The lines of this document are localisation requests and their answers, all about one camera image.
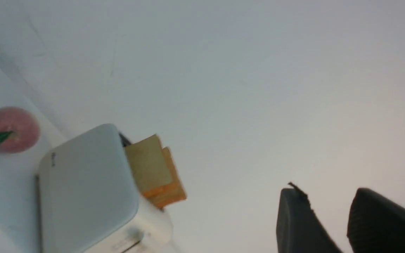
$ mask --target black object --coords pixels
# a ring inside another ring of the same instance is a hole
[[[279,253],[339,253],[302,190],[282,189],[276,239]],[[347,236],[354,253],[405,253],[405,208],[367,188],[357,190]]]
[[[355,253],[405,253],[405,208],[371,189],[359,188],[351,205],[347,236]]]
[[[302,190],[282,189],[276,238],[279,253],[340,253],[331,240]]]
[[[129,141],[129,139],[127,139],[122,133],[120,133],[120,139],[121,139],[121,144],[123,145],[123,147],[129,146],[132,144]]]

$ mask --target white table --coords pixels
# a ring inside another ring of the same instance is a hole
[[[38,253],[37,163],[64,138],[0,70],[0,107],[9,105],[34,113],[40,121],[42,136],[26,152],[0,154],[0,253]]]

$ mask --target white wall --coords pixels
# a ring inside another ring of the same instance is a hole
[[[0,0],[0,55],[64,134],[161,136],[186,252],[275,252],[289,181],[346,252],[357,187],[405,206],[405,1]]]

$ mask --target white toaster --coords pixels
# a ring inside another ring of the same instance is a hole
[[[171,240],[170,217],[139,193],[112,124],[50,150],[39,189],[43,253],[157,252]]]

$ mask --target bread slice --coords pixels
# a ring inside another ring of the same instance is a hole
[[[176,188],[157,135],[124,148],[132,176],[144,197]]]
[[[166,205],[187,199],[187,195],[177,174],[170,148],[165,147],[162,149],[162,153],[170,174],[172,175],[175,187],[164,190],[155,196],[148,197],[148,200],[157,208],[164,208]]]

